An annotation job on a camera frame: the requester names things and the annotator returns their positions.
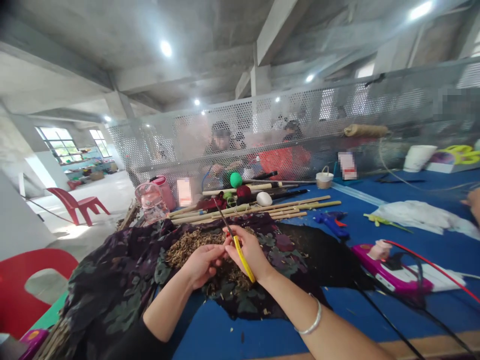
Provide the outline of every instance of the silver bangle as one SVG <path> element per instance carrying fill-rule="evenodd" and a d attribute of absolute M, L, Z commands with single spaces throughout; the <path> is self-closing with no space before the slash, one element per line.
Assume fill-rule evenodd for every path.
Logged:
<path fill-rule="evenodd" d="M 320 305 L 320 301 L 315 296 L 313 296 L 311 292 L 309 292 L 308 295 L 310 295 L 312 298 L 314 298 L 316 300 L 316 302 L 318 303 L 318 312 L 316 313 L 315 322 L 307 330 L 299 331 L 295 326 L 293 327 L 295 329 L 295 331 L 297 333 L 299 333 L 300 335 L 308 335 L 308 334 L 312 333 L 316 328 L 319 327 L 320 318 L 322 317 L 322 306 Z"/>

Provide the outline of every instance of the red ball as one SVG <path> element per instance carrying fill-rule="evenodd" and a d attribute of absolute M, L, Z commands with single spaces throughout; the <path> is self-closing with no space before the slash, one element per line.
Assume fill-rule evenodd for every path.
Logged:
<path fill-rule="evenodd" d="M 250 188 L 247 185 L 242 185 L 236 189 L 236 195 L 239 198 L 250 199 L 252 196 L 252 190 L 250 190 Z"/>

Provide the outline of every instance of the small bucket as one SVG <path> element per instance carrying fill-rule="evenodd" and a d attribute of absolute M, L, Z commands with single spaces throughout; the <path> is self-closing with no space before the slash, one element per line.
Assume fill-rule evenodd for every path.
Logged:
<path fill-rule="evenodd" d="M 316 174 L 316 186 L 319 189 L 330 189 L 333 179 L 334 175 L 330 172 L 329 167 L 325 166 L 321 172 Z"/>

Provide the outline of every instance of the blue work surface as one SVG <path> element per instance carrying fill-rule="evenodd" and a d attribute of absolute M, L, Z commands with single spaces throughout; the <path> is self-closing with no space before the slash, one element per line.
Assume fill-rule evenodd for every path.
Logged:
<path fill-rule="evenodd" d="M 425 188 L 446 188 L 475 181 L 480 171 L 469 171 L 458 174 L 426 173 L 415 175 L 416 179 L 426 179 L 428 182 L 419 183 Z M 403 200 L 419 200 L 434 206 L 454 212 L 470 219 L 467 208 L 458 203 L 457 198 L 448 198 L 447 195 L 436 198 L 434 195 L 408 189 L 406 184 L 379 184 L 372 180 L 364 180 L 353 188 L 388 202 Z M 294 200 L 315 198 L 330 195 L 331 200 L 340 200 L 342 205 L 326 208 L 328 211 L 343 211 L 348 215 L 342 222 L 348 225 L 351 240 L 349 246 L 357 244 L 372 244 L 379 239 L 388 239 L 397 242 L 430 261 L 454 271 L 480 276 L 480 241 L 469 238 L 457 232 L 445 232 L 438 235 L 417 228 L 411 228 L 413 234 L 396 227 L 381 225 L 375 227 L 363 214 L 370 214 L 376 206 L 346 195 L 335 189 L 319 190 L 316 186 L 308 186 L 307 194 L 296 197 Z M 317 224 L 312 217 L 317 213 L 309 211 L 308 216 L 284 220 L 288 224 L 308 225 L 319 227 L 332 234 L 324 226 Z M 480 295 L 480 280 L 467 279 L 467 287 L 476 295 Z M 397 334 L 388 326 L 383 318 L 356 290 L 348 288 L 324 288 L 325 296 L 334 311 L 368 337 L 376 342 L 399 340 Z M 368 295 L 382 309 L 395 326 L 409 339 L 444 335 L 443 331 L 430 320 L 410 310 L 399 301 L 382 295 L 376 291 L 369 291 Z M 461 290 L 433 293 L 426 298 L 427 309 L 454 332 L 480 330 L 480 304 Z M 214 301 L 203 304 L 193 317 L 190 326 L 176 350 L 174 359 L 251 359 L 284 356 L 307 352 L 307 347 L 293 326 L 286 320 L 231 320 L 227 313 Z"/>

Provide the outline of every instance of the metal mesh partition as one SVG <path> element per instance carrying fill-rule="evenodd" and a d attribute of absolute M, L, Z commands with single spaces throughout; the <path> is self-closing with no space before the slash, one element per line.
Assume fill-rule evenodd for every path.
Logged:
<path fill-rule="evenodd" d="M 480 58 L 464 59 L 390 72 L 381 81 L 372 76 L 120 120 L 108 131 L 134 186 L 162 174 L 174 195 L 177 178 L 195 178 L 200 186 L 213 164 L 224 170 L 209 176 L 205 189 L 227 186 L 234 170 L 312 179 L 340 151 L 353 152 L 365 173 L 383 167 L 380 152 L 395 168 L 413 144 L 442 147 L 478 139 L 479 93 L 471 89 L 478 86 Z M 229 130 L 229 141 L 217 143 L 214 124 L 223 135 Z M 379 148 L 378 140 L 343 137 L 350 124 L 386 125 L 393 135 Z"/>

